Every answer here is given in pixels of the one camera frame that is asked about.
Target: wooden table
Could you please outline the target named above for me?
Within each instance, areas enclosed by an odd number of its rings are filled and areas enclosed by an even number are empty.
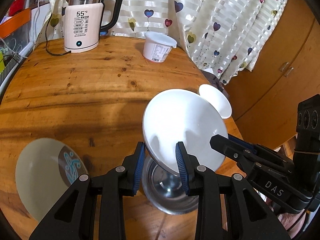
[[[23,206],[15,184],[15,166],[31,141],[49,137],[72,147],[91,176],[105,174],[134,152],[142,137],[142,116],[159,92],[180,88],[197,92],[208,83],[181,49],[164,63],[142,56],[144,41],[105,37],[94,50],[50,56],[44,43],[25,61],[0,105],[0,208],[24,240],[37,225]],[[61,53],[63,40],[50,41]],[[232,118],[230,134],[241,135]],[[226,159],[218,173],[239,172]],[[133,239],[194,239],[196,211],[170,216],[156,209],[142,192],[124,198],[126,235]]]

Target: curtain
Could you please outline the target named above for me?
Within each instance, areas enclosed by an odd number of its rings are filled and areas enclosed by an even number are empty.
[[[144,38],[147,31],[174,38],[199,69],[212,68],[223,84],[255,61],[274,30],[287,0],[123,0],[117,24],[107,35]],[[50,0],[48,36],[63,37],[66,0]],[[113,0],[105,0],[103,24]],[[38,43],[44,41],[42,35]]]

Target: person's hand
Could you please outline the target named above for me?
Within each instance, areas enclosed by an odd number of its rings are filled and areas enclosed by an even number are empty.
[[[266,203],[271,208],[271,210],[273,210],[271,207],[272,201],[270,199],[267,199]],[[294,224],[294,222],[297,221],[297,219],[300,217],[302,212],[303,212],[303,210],[297,215],[283,213],[283,214],[278,215],[278,219],[281,222],[281,224],[284,226],[285,230],[288,230]],[[306,218],[306,214],[304,214],[303,217],[299,220],[299,222],[294,226],[294,228],[292,228],[288,232],[288,234],[291,238],[294,238],[297,235],[297,233],[299,233],[300,229],[303,226],[305,218]]]

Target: white bowl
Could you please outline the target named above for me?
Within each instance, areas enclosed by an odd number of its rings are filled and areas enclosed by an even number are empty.
[[[228,119],[231,116],[231,105],[217,88],[204,84],[199,87],[198,94],[218,111],[222,119]]]
[[[40,221],[87,169],[77,154],[62,142],[41,138],[29,143],[16,165],[19,197],[36,220]]]
[[[228,138],[219,113],[196,93],[171,89],[156,95],[147,105],[142,123],[146,147],[153,159],[167,172],[178,176],[176,143],[182,141],[188,154],[200,164],[217,170],[225,156],[212,150],[210,139],[220,134]]]

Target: stainless steel bowl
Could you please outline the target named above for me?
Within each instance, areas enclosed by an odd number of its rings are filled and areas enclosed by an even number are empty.
[[[147,198],[167,214],[186,214],[198,207],[198,196],[187,196],[180,177],[162,169],[150,156],[145,159],[141,180]]]

